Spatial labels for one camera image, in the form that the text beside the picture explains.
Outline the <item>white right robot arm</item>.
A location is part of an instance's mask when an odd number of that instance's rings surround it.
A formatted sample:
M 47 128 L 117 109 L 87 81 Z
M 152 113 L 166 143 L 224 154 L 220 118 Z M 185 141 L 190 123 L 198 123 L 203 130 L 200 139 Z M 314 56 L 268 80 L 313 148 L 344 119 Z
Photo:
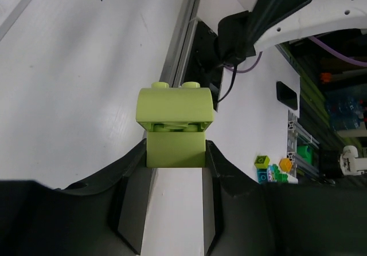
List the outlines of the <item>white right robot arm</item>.
M 214 52 L 220 63 L 236 66 L 272 46 L 314 35 L 366 28 L 366 0 L 256 0 L 235 13 L 236 0 L 214 0 L 222 14 Z

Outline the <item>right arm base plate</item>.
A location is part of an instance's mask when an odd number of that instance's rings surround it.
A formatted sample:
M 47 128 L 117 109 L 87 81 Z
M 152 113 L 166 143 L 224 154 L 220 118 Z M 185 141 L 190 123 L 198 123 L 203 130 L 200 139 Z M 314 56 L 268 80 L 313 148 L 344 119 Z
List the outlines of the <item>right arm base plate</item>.
M 202 88 L 210 89 L 213 108 L 218 111 L 223 66 L 220 65 L 216 46 L 216 33 L 204 22 L 198 22 L 193 45 L 194 77 Z

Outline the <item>pale green square lego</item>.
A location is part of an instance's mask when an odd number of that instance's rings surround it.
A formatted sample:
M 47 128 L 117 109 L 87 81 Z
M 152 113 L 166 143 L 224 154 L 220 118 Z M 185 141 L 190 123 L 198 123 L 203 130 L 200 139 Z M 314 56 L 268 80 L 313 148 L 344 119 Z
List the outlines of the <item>pale green square lego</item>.
M 203 168 L 204 132 L 149 132 L 146 166 L 150 168 Z

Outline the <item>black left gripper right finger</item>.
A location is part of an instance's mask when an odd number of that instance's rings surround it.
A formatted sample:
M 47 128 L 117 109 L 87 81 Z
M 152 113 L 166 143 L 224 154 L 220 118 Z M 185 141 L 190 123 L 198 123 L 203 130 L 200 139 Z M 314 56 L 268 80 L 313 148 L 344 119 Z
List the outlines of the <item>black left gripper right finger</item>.
M 205 255 L 365 255 L 366 189 L 259 184 L 206 142 Z

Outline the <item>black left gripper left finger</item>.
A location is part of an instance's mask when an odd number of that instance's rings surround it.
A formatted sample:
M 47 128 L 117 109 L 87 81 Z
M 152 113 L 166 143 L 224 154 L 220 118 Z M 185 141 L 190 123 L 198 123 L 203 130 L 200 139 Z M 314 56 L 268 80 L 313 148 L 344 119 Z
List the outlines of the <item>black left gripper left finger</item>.
M 146 142 L 67 188 L 1 181 L 2 255 L 139 255 L 152 170 Z

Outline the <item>pale green curved lego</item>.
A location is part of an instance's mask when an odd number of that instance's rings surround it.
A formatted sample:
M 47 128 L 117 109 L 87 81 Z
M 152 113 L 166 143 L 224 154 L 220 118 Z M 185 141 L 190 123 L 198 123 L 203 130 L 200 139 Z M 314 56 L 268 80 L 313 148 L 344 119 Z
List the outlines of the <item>pale green curved lego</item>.
M 214 120 L 212 94 L 209 88 L 201 88 L 196 82 L 187 82 L 180 88 L 155 82 L 151 88 L 140 90 L 135 118 L 148 132 L 156 124 L 196 124 L 202 132 Z

